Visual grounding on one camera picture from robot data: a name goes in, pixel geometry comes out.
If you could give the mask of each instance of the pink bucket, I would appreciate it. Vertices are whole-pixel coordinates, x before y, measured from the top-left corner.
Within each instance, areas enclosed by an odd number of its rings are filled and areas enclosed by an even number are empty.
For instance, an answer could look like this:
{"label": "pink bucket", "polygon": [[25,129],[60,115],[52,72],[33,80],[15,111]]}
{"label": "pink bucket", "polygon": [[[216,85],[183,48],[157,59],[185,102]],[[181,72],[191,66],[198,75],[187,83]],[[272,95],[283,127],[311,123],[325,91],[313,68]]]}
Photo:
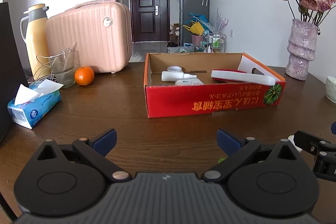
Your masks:
{"label": "pink bucket", "polygon": [[198,35],[191,35],[193,44],[200,47],[201,46],[201,41],[202,41],[202,36]]}

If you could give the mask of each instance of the screw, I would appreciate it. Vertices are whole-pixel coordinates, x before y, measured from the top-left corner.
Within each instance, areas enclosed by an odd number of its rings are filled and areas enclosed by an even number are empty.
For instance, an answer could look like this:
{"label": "screw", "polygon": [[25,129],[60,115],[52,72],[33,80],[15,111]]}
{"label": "screw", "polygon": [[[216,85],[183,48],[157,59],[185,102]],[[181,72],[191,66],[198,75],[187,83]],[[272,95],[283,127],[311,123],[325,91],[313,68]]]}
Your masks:
{"label": "screw", "polygon": [[204,173],[204,176],[207,179],[218,179],[218,178],[221,177],[221,173],[219,173],[216,170],[209,170],[209,171],[207,171],[207,172]]}
{"label": "screw", "polygon": [[112,177],[117,180],[124,180],[129,177],[129,174],[125,171],[117,171],[112,174]]}

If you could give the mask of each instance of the suitcase logo badge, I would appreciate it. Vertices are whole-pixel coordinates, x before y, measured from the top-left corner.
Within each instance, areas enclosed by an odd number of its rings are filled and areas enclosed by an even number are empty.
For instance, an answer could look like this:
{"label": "suitcase logo badge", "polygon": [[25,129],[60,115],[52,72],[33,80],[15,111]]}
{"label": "suitcase logo badge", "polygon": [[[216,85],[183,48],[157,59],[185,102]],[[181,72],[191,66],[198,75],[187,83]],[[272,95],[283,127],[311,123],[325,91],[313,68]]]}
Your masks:
{"label": "suitcase logo badge", "polygon": [[104,25],[105,27],[110,27],[111,24],[112,24],[112,19],[109,18],[109,17],[105,17],[104,20],[103,20],[103,25]]}

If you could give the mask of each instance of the glass cup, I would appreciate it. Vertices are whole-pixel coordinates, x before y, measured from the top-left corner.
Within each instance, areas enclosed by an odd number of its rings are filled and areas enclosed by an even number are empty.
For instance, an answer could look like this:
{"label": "glass cup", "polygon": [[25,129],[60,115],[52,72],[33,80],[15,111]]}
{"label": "glass cup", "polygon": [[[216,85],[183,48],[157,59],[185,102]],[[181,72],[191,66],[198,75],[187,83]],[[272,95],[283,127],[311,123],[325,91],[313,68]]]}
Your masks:
{"label": "glass cup", "polygon": [[75,83],[75,46],[63,50],[58,55],[48,57],[52,73],[55,75],[57,82],[64,85],[64,88],[68,88]]}

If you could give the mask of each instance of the orange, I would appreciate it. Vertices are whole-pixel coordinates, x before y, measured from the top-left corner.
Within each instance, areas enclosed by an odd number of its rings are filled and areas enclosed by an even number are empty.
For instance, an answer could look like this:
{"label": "orange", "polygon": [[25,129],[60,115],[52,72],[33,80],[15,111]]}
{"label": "orange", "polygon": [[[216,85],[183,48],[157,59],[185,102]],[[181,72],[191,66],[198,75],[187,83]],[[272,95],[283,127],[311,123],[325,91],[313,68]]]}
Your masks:
{"label": "orange", "polygon": [[75,72],[75,81],[78,85],[89,85],[95,78],[95,73],[90,67],[81,67]]}

